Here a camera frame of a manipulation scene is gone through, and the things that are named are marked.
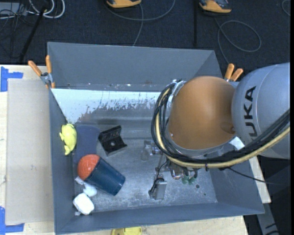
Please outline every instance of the black object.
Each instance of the black object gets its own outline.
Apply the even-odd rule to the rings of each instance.
[[[73,162],[75,164],[88,154],[96,154],[96,146],[100,130],[91,124],[77,124],[76,133],[76,151],[73,155]]]
[[[94,170],[84,181],[115,196],[122,188],[125,177],[100,157]]]
[[[107,156],[111,155],[112,152],[127,146],[120,137],[121,129],[121,126],[118,125],[99,134],[98,139]]]
[[[43,4],[43,6],[42,6],[42,8],[41,8],[41,10],[40,10],[40,13],[39,13],[38,19],[37,19],[37,21],[36,21],[36,23],[35,23],[35,25],[34,25],[32,31],[31,31],[31,33],[30,33],[30,35],[29,35],[29,37],[28,37],[28,39],[27,39],[27,41],[26,41],[26,43],[25,43],[25,45],[24,45],[22,51],[21,51],[20,59],[19,59],[19,62],[20,62],[20,63],[23,61],[23,59],[24,59],[24,57],[25,57],[25,54],[26,54],[26,52],[27,52],[27,49],[28,49],[28,47],[29,47],[29,45],[30,45],[30,43],[31,43],[31,41],[32,41],[32,39],[33,39],[33,37],[34,37],[34,34],[35,34],[36,30],[37,30],[37,27],[38,27],[38,25],[39,25],[41,19],[43,18],[44,12],[45,12],[45,10],[46,10],[47,7],[48,7],[49,2],[50,2],[50,0],[45,0],[44,4]]]

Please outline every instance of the yellow toy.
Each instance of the yellow toy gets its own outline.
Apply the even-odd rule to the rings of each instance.
[[[60,138],[64,141],[65,155],[69,155],[76,146],[77,133],[74,126],[70,123],[64,124],[61,127]]]
[[[141,235],[141,234],[142,234],[142,228],[140,226],[113,229],[111,231],[111,235]]]

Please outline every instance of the yellow duck toy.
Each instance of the yellow duck toy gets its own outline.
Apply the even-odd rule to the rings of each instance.
[[[69,155],[76,146],[77,133],[74,126],[70,123],[64,124],[61,127],[60,138],[64,141],[65,155]]]

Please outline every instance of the white plastic piece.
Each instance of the white plastic piece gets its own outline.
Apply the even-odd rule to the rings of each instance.
[[[94,187],[93,185],[90,185],[88,183],[84,184],[85,189],[83,189],[83,192],[89,196],[89,197],[93,197],[97,194],[97,189],[96,187]]]
[[[240,150],[245,147],[244,143],[239,137],[235,137],[229,143],[233,145],[237,150]]]
[[[73,200],[73,204],[84,215],[88,215],[95,208],[93,202],[85,193],[77,195]]]
[[[85,184],[85,182],[78,176],[77,176],[77,178],[75,178],[75,181],[81,186]]]
[[[86,182],[84,182],[80,177],[77,176],[77,177],[75,178],[75,181],[76,181],[79,185],[85,187],[85,188],[83,189],[83,192],[84,192],[87,196],[89,196],[89,197],[93,197],[93,196],[95,196],[95,195],[97,194],[97,189],[96,189],[96,187],[93,186],[93,185],[90,185],[90,184],[88,184],[88,183],[86,183]]]

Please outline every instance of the yellow object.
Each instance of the yellow object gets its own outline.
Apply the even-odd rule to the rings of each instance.
[[[213,0],[205,0],[206,5],[202,5],[199,3],[200,7],[202,7],[204,10],[211,11],[211,12],[217,12],[217,13],[230,13],[232,9],[223,9]]]
[[[141,227],[130,227],[130,228],[119,228],[113,229],[111,231],[111,235],[141,235],[142,228]]]
[[[125,7],[131,7],[137,4],[140,4],[142,0],[137,0],[132,2],[131,0],[113,0],[115,4],[111,4],[107,1],[107,4],[109,4],[113,8],[125,8]]]
[[[64,141],[65,155],[69,155],[76,146],[77,133],[74,126],[70,123],[64,124],[61,127],[60,138]]]

